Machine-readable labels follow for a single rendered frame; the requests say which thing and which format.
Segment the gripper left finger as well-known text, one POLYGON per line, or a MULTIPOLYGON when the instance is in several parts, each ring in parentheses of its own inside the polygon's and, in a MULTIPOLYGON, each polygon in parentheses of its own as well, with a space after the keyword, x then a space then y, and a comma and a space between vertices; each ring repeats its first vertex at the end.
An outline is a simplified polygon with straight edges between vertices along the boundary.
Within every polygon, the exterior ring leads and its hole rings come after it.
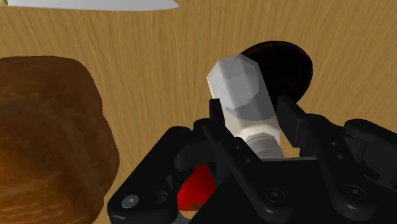
POLYGON ((210 99, 209 117, 195 121, 192 129, 169 128, 113 194, 107 204, 111 224, 177 224, 183 219, 177 194, 198 165, 212 171, 216 190, 200 200, 201 209, 187 224, 290 220, 286 191, 258 177, 263 162, 225 127, 219 99, 210 99))

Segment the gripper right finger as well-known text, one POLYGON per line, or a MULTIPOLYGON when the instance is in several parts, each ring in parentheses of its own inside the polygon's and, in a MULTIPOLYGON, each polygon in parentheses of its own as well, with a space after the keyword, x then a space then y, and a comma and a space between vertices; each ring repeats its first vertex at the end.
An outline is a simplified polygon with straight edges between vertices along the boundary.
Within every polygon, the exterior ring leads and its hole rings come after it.
POLYGON ((397 133, 355 118, 343 126, 280 96, 277 119, 300 156, 319 162, 334 210, 352 221, 397 221, 397 133))

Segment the white bottle with grey cap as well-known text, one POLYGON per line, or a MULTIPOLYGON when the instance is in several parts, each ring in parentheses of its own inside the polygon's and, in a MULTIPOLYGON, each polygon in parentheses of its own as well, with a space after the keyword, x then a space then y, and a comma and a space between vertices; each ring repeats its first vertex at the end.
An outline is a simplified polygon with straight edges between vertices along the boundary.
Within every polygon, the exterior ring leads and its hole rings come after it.
POLYGON ((207 83, 235 137, 260 159, 284 158, 281 129, 257 62, 243 55, 221 59, 207 75, 207 83))

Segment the red tomato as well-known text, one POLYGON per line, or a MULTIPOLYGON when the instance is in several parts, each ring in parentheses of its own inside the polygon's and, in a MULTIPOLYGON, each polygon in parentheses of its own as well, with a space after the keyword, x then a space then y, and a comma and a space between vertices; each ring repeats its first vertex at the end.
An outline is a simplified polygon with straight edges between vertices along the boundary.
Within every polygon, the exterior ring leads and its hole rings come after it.
POLYGON ((216 189, 216 182, 209 168, 195 166, 192 175, 185 180, 177 194, 180 211, 198 211, 216 189))

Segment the dark brown round bowl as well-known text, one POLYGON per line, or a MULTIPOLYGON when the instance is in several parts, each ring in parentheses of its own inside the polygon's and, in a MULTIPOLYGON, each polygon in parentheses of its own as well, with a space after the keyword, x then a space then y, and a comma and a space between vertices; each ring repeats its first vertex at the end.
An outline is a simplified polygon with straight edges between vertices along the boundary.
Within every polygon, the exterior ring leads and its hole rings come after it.
POLYGON ((287 41, 264 41, 241 52, 258 63, 273 107, 279 96, 298 102, 309 88, 313 63, 299 46, 287 41))

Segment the brown bread loaf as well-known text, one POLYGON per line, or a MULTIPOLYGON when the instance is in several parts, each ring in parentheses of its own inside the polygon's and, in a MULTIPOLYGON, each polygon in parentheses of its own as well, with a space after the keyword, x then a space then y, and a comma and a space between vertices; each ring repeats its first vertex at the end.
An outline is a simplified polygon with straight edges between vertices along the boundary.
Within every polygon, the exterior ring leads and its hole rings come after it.
POLYGON ((119 164, 85 66, 0 59, 0 224, 93 224, 119 164))

